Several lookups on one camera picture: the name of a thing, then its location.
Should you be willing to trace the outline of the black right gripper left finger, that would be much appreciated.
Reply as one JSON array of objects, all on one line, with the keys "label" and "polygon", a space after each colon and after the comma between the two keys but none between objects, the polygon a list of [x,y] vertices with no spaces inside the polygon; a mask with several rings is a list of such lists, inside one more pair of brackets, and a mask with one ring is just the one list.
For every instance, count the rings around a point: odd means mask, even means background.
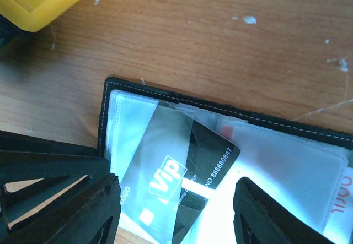
[{"label": "black right gripper left finger", "polygon": [[67,203],[8,235],[8,243],[114,243],[120,185],[112,173]]}]

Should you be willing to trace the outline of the black vip card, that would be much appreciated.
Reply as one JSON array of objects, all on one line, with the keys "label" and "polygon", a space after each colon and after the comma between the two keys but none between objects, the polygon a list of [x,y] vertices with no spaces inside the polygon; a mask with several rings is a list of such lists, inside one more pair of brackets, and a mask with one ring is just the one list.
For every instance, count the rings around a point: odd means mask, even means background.
[{"label": "black vip card", "polygon": [[158,103],[120,183],[123,213],[158,243],[181,243],[239,146]]}]

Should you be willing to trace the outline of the black card holder wallet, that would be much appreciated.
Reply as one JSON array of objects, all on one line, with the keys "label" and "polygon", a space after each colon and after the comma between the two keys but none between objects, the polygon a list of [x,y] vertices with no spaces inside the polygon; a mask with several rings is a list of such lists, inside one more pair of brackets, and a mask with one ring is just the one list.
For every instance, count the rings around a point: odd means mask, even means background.
[{"label": "black card holder wallet", "polygon": [[[240,148],[181,243],[236,243],[233,198],[242,177],[323,235],[345,171],[352,168],[351,134],[110,77],[104,84],[98,150],[110,161],[110,170],[120,183],[161,101]],[[119,225],[158,243],[123,211]]]}]

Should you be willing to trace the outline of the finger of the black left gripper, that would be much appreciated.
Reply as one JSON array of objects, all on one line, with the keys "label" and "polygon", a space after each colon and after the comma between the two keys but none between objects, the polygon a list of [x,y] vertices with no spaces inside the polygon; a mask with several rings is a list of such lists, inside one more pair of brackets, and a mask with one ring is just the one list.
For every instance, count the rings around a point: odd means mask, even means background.
[{"label": "finger of the black left gripper", "polygon": [[57,142],[6,131],[1,131],[1,151],[78,156],[97,155],[97,150],[93,147]]},{"label": "finger of the black left gripper", "polygon": [[15,223],[20,230],[61,207],[110,173],[106,158],[63,154],[1,152],[1,230],[66,187],[64,194],[36,214]]}]

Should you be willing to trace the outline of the red white card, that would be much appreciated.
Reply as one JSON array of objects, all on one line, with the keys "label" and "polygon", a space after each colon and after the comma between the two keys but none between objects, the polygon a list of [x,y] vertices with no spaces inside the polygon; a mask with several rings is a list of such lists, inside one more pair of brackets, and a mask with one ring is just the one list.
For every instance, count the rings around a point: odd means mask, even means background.
[{"label": "red white card", "polygon": [[352,168],[345,171],[323,235],[333,243],[352,243]]}]

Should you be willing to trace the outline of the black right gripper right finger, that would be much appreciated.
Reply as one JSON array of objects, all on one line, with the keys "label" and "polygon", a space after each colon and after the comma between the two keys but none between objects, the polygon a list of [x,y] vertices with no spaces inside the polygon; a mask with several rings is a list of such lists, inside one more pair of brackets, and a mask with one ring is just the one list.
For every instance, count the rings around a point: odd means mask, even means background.
[{"label": "black right gripper right finger", "polygon": [[331,243],[247,177],[236,183],[233,209],[236,243]]}]

